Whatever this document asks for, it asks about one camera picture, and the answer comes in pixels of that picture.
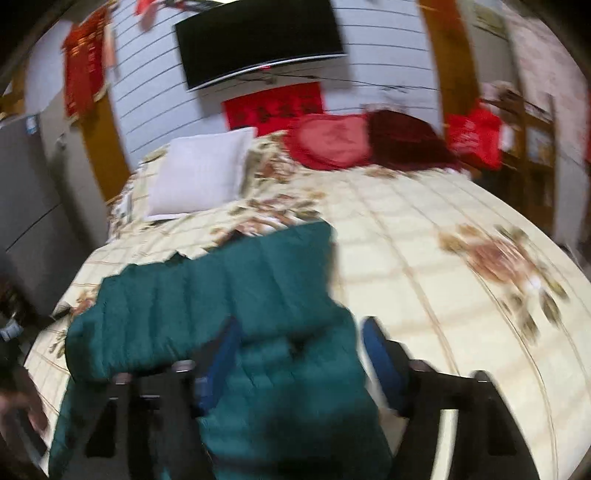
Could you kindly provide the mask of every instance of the red banner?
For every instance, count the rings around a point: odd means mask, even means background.
[[[72,27],[64,40],[64,97],[66,116],[84,115],[106,92],[103,65],[107,7],[95,11],[84,23]]]
[[[223,105],[230,130],[257,127],[259,136],[284,130],[307,113],[324,113],[319,82],[263,90]]]

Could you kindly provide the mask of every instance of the person's hand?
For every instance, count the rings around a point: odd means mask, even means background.
[[[24,367],[17,367],[13,373],[17,385],[16,392],[0,390],[0,433],[2,420],[14,410],[26,410],[33,428],[43,433],[47,428],[47,416],[43,412],[43,403],[37,392],[37,387]]]
[[[47,428],[47,416],[43,412],[43,403],[37,388],[24,367],[17,367],[13,371],[16,391],[0,390],[0,443],[8,446],[12,456],[20,461],[27,458],[26,450],[17,431],[15,416],[17,410],[25,410],[32,427],[42,434]]]

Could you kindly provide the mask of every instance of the green puffer jacket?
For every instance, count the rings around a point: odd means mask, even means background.
[[[343,480],[383,480],[391,454],[365,389],[351,313],[327,292],[331,228],[316,222],[245,238],[196,260],[176,255],[106,278],[66,339],[72,379],[50,456],[59,480],[96,393],[117,372],[191,356],[230,315],[243,345],[219,404],[200,419],[218,457],[276,463],[337,460]],[[278,473],[216,468],[220,480]],[[312,472],[289,478],[321,478]]]

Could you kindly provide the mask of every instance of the wall-mounted tv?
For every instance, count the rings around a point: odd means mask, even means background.
[[[330,0],[237,0],[175,25],[187,86],[345,55]]]

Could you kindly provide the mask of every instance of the gray refrigerator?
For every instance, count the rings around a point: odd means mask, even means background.
[[[89,254],[51,179],[38,117],[0,122],[0,275],[50,314]]]

